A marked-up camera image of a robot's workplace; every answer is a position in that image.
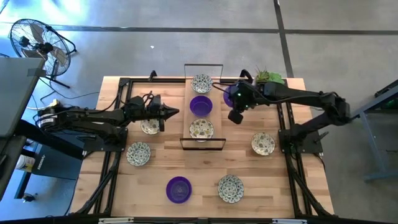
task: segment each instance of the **fan grille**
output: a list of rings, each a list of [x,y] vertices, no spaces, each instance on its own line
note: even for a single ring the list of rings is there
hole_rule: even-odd
[[[35,39],[35,35],[37,37],[40,34],[35,29],[31,29],[32,24],[37,25],[39,28],[43,30],[42,33],[42,38],[44,41],[43,43],[40,43]],[[54,55],[48,53],[47,60],[44,64],[44,69],[46,70],[47,75],[50,76],[62,75],[68,70],[70,66],[70,51],[65,41],[56,33],[52,32],[51,30],[48,30],[46,28],[47,26],[48,26],[47,24],[44,24],[43,22],[33,19],[18,20],[11,27],[10,31],[11,44],[15,52],[20,57],[24,57],[22,50],[36,50],[35,48],[36,44],[50,43],[52,46],[58,47],[60,50],[62,50],[65,53],[66,56],[64,58],[65,63],[63,64],[59,63],[58,60],[54,57]],[[24,44],[21,43],[22,37],[26,37],[29,40],[28,46],[25,46]]]

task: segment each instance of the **concrete floor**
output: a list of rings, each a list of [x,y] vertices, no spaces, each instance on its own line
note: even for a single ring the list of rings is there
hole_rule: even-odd
[[[395,0],[279,0],[286,29],[397,30]],[[277,29],[273,0],[217,1],[61,1],[10,0],[0,14],[0,52],[15,56],[7,38],[10,22],[21,18],[48,24],[103,27],[211,27]],[[243,68],[255,73],[267,66],[286,77],[279,34],[60,32],[76,43],[78,53],[59,80],[72,86],[67,96],[98,91],[104,75],[183,75],[184,63],[223,63],[223,75],[238,76]],[[375,91],[397,79],[396,35],[287,35],[295,77],[308,90],[336,91],[356,109]],[[37,85],[36,99],[49,93]],[[63,103],[94,108],[97,95]],[[33,113],[24,115],[30,119]],[[363,182],[375,171],[374,159],[359,121],[327,127],[322,140],[326,175],[335,213],[341,217],[398,222],[398,181]],[[74,182],[32,178],[28,192],[39,197],[22,204],[12,199],[20,174],[15,172],[0,202],[0,220],[63,215]],[[52,183],[43,188],[43,182]]]

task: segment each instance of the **fan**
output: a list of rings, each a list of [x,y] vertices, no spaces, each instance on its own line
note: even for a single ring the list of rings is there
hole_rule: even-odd
[[[75,44],[49,25],[33,19],[15,22],[9,37],[18,56],[44,58],[44,69],[51,77],[62,75],[68,70],[70,54],[76,51]],[[69,51],[64,40],[73,44],[72,51]]]

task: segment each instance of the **wooden tabletop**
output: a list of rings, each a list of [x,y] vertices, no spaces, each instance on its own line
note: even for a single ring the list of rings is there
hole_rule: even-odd
[[[104,77],[97,109],[103,109],[113,101],[119,78]],[[287,83],[290,88],[305,89],[301,78],[288,78]],[[146,142],[152,154],[149,162],[142,167],[130,165],[126,159],[126,151],[122,154],[112,216],[218,218],[294,216],[285,158],[279,149],[277,137],[279,120],[276,106],[258,106],[245,111],[242,124],[236,125],[227,118],[230,108],[222,101],[221,122],[223,137],[227,139],[224,149],[184,151],[179,139],[183,136],[184,110],[189,110],[184,108],[185,84],[135,83],[132,96],[142,96],[150,90],[153,94],[161,94],[162,102],[180,109],[180,112],[165,122],[165,132],[154,136],[144,134],[139,122],[131,123],[127,127],[129,129],[127,145],[136,141]],[[296,123],[303,123],[312,118],[309,107],[295,104],[292,107]],[[275,150],[269,156],[258,156],[251,149],[251,137],[260,131],[269,133],[275,139]],[[103,152],[94,152],[83,161],[71,212],[81,208],[97,187],[103,157]],[[333,213],[322,163],[319,158],[311,154],[303,154],[302,157],[309,189],[324,208]],[[244,184],[244,197],[235,204],[224,202],[217,193],[218,181],[227,174],[238,176]],[[189,200],[180,205],[168,200],[165,193],[167,182],[178,175],[186,177],[193,187]],[[105,206],[107,197],[108,187],[104,191],[102,207]],[[304,211],[300,190],[298,198],[300,208]]]

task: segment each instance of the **purple bowl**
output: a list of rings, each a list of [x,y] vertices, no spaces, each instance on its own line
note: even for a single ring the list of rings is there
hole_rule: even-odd
[[[213,103],[206,96],[196,96],[191,100],[189,108],[195,116],[202,118],[210,114]]]
[[[227,91],[227,92],[229,93],[229,91],[231,91],[231,87],[230,87],[230,86],[227,87],[227,89],[225,89],[225,91]],[[228,98],[228,97],[229,97],[229,94],[228,94],[228,93],[226,93],[226,92],[223,93],[224,102],[225,102],[225,104],[226,104],[227,106],[229,106],[230,108],[232,108],[233,102]]]
[[[186,202],[192,193],[192,186],[185,177],[174,177],[166,187],[166,194],[174,203]]]

